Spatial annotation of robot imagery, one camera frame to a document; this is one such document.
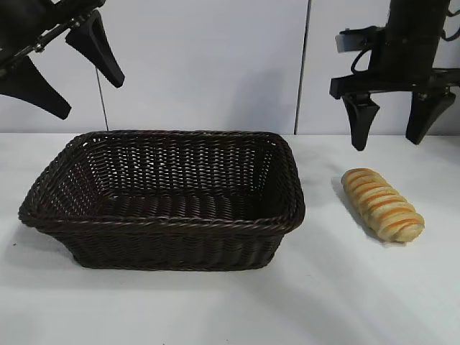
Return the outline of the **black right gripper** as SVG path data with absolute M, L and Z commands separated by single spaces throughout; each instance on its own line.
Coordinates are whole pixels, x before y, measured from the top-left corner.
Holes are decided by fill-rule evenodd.
M 446 18 L 457 16 L 449 11 L 449 1 L 391 1 L 385 26 L 345 29 L 336 36 L 339 52 L 370 52 L 367 69 L 351 66 L 351 74 L 333 78 L 330 94 L 342 99 L 349 118 L 351 144 L 363 151 L 369 130 L 380 107 L 371 93 L 396 91 L 413 93 L 405 137 L 420 144 L 434 122 L 456 100 L 450 91 L 427 93 L 437 88 L 459 85 L 459 69 L 434 68 L 439 42 L 453 41 L 459 34 L 447 36 Z

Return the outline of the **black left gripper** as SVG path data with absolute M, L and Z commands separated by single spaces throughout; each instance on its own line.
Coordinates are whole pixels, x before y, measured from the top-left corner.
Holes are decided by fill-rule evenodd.
M 70 104 L 26 57 L 33 51 L 43 51 L 67 29 L 71 30 L 65 42 L 89 60 L 114 87 L 122 87 L 125 75 L 107 40 L 101 14 L 96 10 L 104 4 L 104 1 L 2 1 L 1 95 L 67 119 Z

